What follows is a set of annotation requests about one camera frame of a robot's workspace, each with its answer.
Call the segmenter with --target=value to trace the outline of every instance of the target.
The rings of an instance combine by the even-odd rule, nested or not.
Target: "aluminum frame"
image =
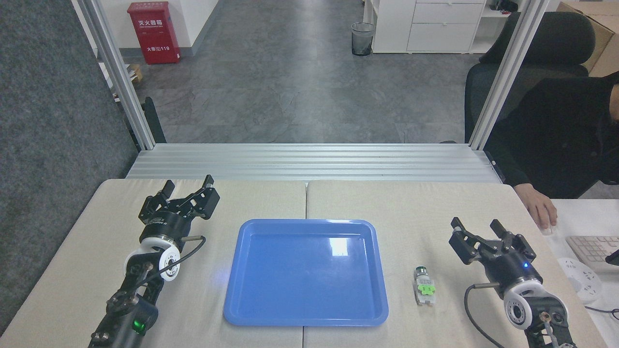
[[[152,150],[155,147],[155,140],[142,111],[142,105],[137,98],[136,90],[133,88],[124,68],[123,57],[110,30],[101,3],[99,0],[77,0],[77,2],[82,9],[84,19],[88,23],[97,48],[102,54],[103,62],[110,73],[112,83],[116,87],[118,98],[136,136],[138,146],[142,150]]]
[[[524,4],[495,80],[490,87],[490,92],[470,137],[471,149],[483,150],[488,141],[490,132],[499,117],[499,112],[516,79],[549,2],[550,0],[529,0]]]

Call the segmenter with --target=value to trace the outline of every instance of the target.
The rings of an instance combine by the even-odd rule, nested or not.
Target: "gray partition wall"
[[[0,33],[2,334],[99,184],[124,177],[137,150],[70,0],[3,1]]]

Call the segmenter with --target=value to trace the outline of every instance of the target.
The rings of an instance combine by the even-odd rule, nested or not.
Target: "red fire extinguisher box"
[[[178,63],[181,51],[167,1],[134,2],[127,13],[136,29],[146,64]]]

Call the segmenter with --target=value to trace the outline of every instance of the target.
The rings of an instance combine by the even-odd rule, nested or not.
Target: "cable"
[[[153,279],[157,278],[158,276],[160,276],[161,273],[169,271],[170,269],[174,268],[174,266],[176,266],[177,264],[179,264],[179,263],[185,261],[186,259],[190,258],[193,254],[195,254],[198,250],[200,250],[200,248],[202,248],[202,245],[204,245],[204,243],[206,243],[206,237],[205,236],[193,236],[193,237],[182,238],[181,239],[182,241],[192,241],[192,240],[198,240],[198,239],[201,239],[200,244],[198,244],[198,246],[195,247],[193,250],[191,250],[187,255],[183,256],[178,261],[169,264],[166,268],[163,268],[163,269],[159,270],[159,272],[151,275],[150,277],[147,277],[143,281],[137,283],[133,288],[131,288],[129,291],[127,291],[127,294],[133,294],[133,292],[135,292],[137,290],[137,288],[139,288],[140,286],[150,282],[151,280],[153,280]]]
[[[475,326],[475,329],[477,329],[480,334],[482,334],[485,338],[488,339],[488,341],[492,342],[492,344],[494,344],[498,348],[504,348],[499,342],[496,342],[492,337],[490,337],[490,335],[488,335],[484,330],[479,327],[479,325],[475,322],[473,316],[471,316],[469,311],[469,292],[471,291],[471,289],[485,289],[497,286],[499,286],[499,283],[473,284],[468,287],[464,292],[464,310],[466,311],[466,315],[469,317],[470,322],[473,324],[473,326]]]
[[[615,308],[615,309],[609,310],[609,311],[607,311],[607,310],[599,310],[597,308],[588,307],[588,306],[585,306],[585,308],[587,308],[588,310],[592,310],[592,311],[598,311],[600,313],[610,313],[613,316],[613,318],[619,320],[619,316],[617,316],[617,313],[619,313],[619,308]]]

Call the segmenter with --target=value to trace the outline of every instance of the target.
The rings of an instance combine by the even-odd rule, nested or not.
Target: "tray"
[[[363,220],[245,222],[223,314],[235,325],[382,324],[389,308],[376,230]]]

